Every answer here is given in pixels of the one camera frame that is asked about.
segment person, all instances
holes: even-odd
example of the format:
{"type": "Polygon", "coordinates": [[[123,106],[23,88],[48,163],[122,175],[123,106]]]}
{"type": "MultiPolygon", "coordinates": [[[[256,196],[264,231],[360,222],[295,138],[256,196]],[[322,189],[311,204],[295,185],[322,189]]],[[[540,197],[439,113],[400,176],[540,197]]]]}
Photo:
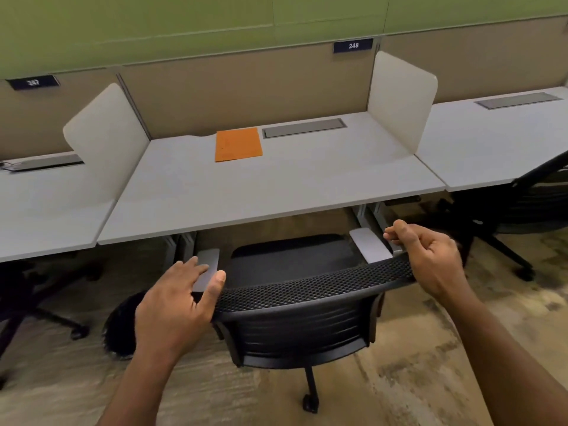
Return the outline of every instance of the person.
{"type": "MultiPolygon", "coordinates": [[[[394,222],[385,238],[404,245],[418,284],[448,312],[461,337],[495,426],[568,425],[568,391],[525,351],[470,288],[456,243],[424,227],[394,222]]],[[[174,264],[136,310],[136,351],[99,426],[156,422],[162,392],[178,360],[210,328],[225,272],[199,303],[191,288],[207,266],[174,264]]]]}

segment orange paper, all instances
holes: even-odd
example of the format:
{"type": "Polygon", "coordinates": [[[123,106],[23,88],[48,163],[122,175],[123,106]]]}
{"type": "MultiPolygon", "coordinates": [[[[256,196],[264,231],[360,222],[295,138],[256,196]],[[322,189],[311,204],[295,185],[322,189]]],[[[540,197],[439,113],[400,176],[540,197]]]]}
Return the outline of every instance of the orange paper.
{"type": "Polygon", "coordinates": [[[261,155],[262,147],[259,131],[256,128],[217,132],[216,162],[260,157],[261,155]]]}

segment forearm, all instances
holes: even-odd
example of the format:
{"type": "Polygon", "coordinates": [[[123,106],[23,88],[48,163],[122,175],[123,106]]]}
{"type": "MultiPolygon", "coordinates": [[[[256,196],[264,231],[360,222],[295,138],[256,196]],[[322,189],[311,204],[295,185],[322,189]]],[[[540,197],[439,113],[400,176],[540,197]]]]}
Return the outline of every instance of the forearm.
{"type": "Polygon", "coordinates": [[[469,286],[461,287],[441,303],[456,325],[493,423],[568,424],[568,391],[513,339],[469,286]]]}
{"type": "Polygon", "coordinates": [[[98,426],[150,426],[175,362],[134,354],[130,365],[97,423],[98,426]]]}

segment person's right arm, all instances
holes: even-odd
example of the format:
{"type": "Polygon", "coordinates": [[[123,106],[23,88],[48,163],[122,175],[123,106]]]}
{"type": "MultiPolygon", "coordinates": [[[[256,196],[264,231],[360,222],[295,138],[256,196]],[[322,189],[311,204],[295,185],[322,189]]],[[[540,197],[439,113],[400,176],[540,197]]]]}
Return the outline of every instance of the person's right arm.
{"type": "Polygon", "coordinates": [[[406,247],[417,282],[455,323],[495,426],[568,425],[568,391],[473,293],[456,243],[402,220],[385,238],[406,247]]]}

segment person's left hand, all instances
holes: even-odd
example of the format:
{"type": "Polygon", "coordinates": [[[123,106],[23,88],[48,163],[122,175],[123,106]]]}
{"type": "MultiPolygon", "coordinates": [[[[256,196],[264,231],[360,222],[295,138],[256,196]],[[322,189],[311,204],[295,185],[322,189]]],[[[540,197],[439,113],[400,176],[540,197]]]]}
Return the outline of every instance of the person's left hand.
{"type": "Polygon", "coordinates": [[[195,303],[193,285],[208,268],[197,264],[197,257],[178,261],[148,290],[136,308],[135,355],[175,365],[195,347],[210,326],[226,278],[224,271],[217,271],[195,303]]]}

